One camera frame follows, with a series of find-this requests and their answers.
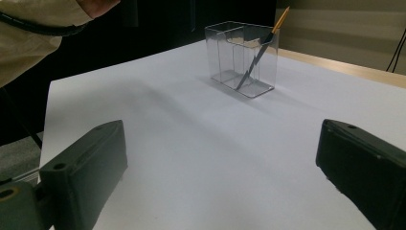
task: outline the gray wall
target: gray wall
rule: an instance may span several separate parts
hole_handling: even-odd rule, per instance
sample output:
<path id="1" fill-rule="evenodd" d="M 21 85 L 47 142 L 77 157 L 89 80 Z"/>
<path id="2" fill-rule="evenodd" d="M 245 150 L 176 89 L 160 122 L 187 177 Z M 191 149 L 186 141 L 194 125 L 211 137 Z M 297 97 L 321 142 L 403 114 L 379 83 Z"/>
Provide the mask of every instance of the gray wall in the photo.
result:
<path id="1" fill-rule="evenodd" d="M 405 0 L 284 0 L 280 47 L 386 70 L 406 28 Z M 406 75 L 406 45 L 395 72 Z"/>

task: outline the hand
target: hand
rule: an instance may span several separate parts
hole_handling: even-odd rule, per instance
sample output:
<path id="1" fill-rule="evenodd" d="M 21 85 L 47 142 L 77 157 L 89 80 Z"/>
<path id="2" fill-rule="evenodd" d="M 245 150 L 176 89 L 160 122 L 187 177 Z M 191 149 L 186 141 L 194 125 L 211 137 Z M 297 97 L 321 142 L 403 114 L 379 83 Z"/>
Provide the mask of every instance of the hand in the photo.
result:
<path id="1" fill-rule="evenodd" d="M 91 18 L 96 18 L 110 11 L 120 3 L 120 0 L 77 0 L 77 2 Z"/>

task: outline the beige fabric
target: beige fabric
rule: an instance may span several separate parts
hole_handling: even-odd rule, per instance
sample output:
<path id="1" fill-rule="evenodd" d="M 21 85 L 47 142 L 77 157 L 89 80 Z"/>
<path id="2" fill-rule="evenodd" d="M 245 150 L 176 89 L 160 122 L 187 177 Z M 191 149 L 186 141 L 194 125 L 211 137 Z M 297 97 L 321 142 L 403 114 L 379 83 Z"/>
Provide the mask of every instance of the beige fabric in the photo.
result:
<path id="1" fill-rule="evenodd" d="M 76 0 L 0 0 L 0 12 L 48 26 L 78 26 L 92 20 Z M 61 39 L 0 22 L 0 87 L 55 51 Z"/>

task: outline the white tabletop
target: white tabletop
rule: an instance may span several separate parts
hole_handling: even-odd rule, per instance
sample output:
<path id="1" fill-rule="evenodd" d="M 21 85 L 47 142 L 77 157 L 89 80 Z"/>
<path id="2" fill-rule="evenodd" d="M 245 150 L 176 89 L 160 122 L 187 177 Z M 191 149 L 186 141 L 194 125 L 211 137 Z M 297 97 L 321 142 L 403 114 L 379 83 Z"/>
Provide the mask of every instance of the white tabletop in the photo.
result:
<path id="1" fill-rule="evenodd" d="M 53 81 L 41 166 L 123 120 L 129 168 L 95 229 L 373 229 L 316 167 L 321 124 L 406 150 L 406 90 L 286 57 L 247 99 L 209 77 L 204 41 Z"/>

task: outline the transparent acrylic container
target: transparent acrylic container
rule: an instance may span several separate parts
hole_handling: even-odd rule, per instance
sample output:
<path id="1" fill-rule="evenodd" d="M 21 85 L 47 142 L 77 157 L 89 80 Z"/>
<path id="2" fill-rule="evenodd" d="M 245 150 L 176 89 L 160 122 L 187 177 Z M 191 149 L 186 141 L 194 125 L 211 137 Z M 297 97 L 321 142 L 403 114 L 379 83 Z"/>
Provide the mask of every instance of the transparent acrylic container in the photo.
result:
<path id="1" fill-rule="evenodd" d="M 271 31 L 231 21 L 206 27 L 211 78 L 249 98 L 274 89 L 279 31 Z"/>

